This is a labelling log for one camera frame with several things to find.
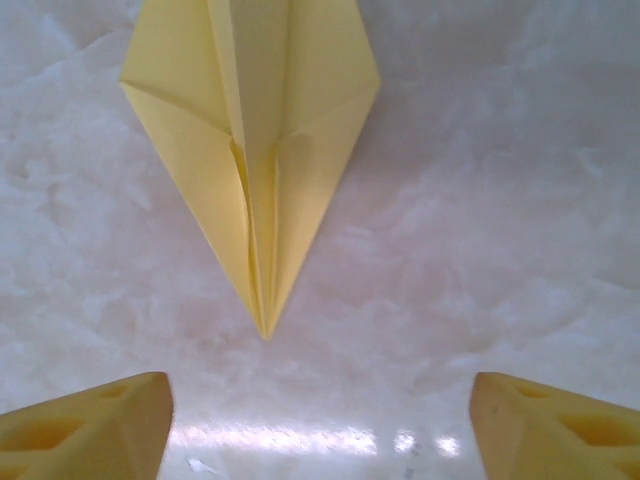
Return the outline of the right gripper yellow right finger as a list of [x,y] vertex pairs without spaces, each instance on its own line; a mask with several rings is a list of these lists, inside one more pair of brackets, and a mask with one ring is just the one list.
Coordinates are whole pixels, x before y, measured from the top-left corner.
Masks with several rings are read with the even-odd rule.
[[487,480],[640,480],[640,411],[497,372],[469,415]]

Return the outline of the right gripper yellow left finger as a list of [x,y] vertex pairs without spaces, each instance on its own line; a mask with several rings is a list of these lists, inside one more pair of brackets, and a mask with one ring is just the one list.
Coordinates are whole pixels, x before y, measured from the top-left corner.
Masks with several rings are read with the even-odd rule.
[[0,415],[0,480],[157,480],[174,415],[146,372]]

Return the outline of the yellow cloth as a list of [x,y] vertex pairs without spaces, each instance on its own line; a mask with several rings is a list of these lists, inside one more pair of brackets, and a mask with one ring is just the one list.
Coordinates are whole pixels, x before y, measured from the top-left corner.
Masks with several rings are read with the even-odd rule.
[[358,0],[144,0],[120,83],[270,338],[380,87]]

